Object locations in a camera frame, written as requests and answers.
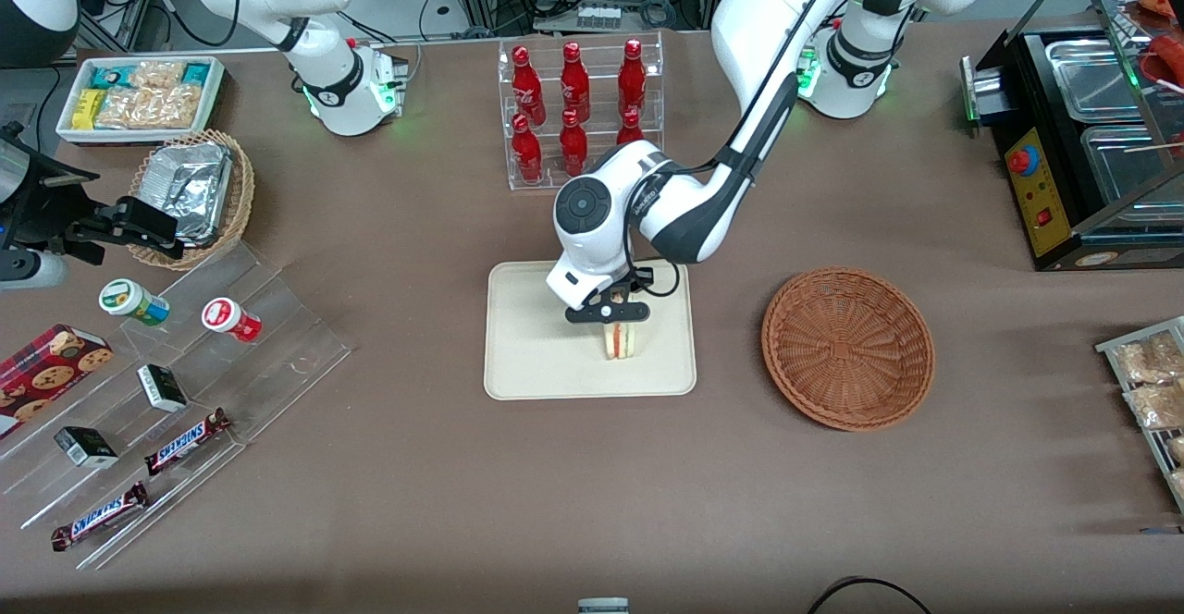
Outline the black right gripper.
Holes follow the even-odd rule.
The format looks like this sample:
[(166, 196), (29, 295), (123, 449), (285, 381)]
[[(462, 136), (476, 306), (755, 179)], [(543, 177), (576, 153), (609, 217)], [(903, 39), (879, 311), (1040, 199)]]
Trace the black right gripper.
[(4, 160), (4, 251), (37, 248), (75, 257), (89, 265), (105, 261), (104, 244), (152, 248), (181, 259), (176, 219), (139, 198), (118, 198), (114, 206), (89, 198), (83, 188), (99, 176), (47, 156)]

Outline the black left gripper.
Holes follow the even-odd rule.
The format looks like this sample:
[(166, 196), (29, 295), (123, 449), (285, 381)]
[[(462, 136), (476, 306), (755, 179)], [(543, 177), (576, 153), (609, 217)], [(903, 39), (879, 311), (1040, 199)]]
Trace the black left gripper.
[(565, 319), (575, 325), (601, 324), (603, 319), (633, 319), (646, 322), (651, 316), (646, 302), (633, 299), (633, 295), (646, 293), (654, 284), (654, 269), (641, 267), (629, 272), (622, 280), (613, 282), (583, 308), (566, 308)]

